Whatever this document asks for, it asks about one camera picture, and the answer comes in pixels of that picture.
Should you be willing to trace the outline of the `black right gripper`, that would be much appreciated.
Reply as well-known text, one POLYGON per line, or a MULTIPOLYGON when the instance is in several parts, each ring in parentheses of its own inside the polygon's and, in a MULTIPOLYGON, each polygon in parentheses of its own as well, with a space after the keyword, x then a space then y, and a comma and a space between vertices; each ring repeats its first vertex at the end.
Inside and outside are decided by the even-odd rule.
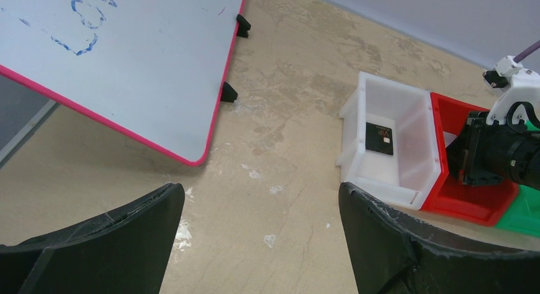
POLYGON ((446 147, 450 175, 461 185, 473 187, 501 185, 511 182, 504 170, 502 143, 513 133, 511 120, 487 124, 487 111, 470 111, 464 126, 446 147))

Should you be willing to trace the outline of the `green plastic bin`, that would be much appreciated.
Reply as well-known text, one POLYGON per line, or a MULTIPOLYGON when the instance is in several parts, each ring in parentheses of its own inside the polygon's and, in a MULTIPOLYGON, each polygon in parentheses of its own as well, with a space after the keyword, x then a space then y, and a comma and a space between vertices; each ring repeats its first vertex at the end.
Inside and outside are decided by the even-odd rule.
POLYGON ((518 196, 495 228, 539 237, 539 190, 520 185, 518 196))

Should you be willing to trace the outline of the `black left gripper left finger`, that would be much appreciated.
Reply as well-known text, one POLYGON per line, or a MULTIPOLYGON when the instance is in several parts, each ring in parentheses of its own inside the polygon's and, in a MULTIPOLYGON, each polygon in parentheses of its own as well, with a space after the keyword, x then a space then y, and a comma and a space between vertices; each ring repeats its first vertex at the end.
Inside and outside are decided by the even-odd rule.
POLYGON ((75 225, 1 246, 2 293, 158 293, 185 191, 168 183, 75 225))

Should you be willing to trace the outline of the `red plastic bin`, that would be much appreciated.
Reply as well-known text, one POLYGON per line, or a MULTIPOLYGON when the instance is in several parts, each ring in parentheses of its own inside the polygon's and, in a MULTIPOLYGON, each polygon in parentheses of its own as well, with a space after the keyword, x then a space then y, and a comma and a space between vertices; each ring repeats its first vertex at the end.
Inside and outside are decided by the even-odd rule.
POLYGON ((495 226, 519 194, 519 186, 505 179, 500 185, 472 187, 461 185, 450 175, 444 133, 459 134, 471 111, 486 108, 432 92, 434 126, 441 174, 421 208, 486 227, 495 226))

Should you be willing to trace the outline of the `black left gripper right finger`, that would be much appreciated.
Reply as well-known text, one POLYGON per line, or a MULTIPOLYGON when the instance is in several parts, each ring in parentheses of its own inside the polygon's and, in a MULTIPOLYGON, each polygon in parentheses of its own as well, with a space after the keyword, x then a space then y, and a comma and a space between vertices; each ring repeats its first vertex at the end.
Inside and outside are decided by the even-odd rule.
POLYGON ((339 212, 359 293, 538 293, 539 253, 454 234, 349 182, 339 212))

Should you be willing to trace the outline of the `white plastic bin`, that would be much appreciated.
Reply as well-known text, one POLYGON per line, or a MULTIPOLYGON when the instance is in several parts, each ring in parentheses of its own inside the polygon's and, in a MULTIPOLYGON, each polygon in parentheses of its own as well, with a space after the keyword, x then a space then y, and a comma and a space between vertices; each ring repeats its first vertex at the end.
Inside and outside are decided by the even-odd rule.
POLYGON ((336 159, 350 182, 393 206, 419 210, 441 174, 430 92, 361 72, 339 112, 342 150, 336 159), (366 123, 392 129, 394 155, 366 150, 366 123))

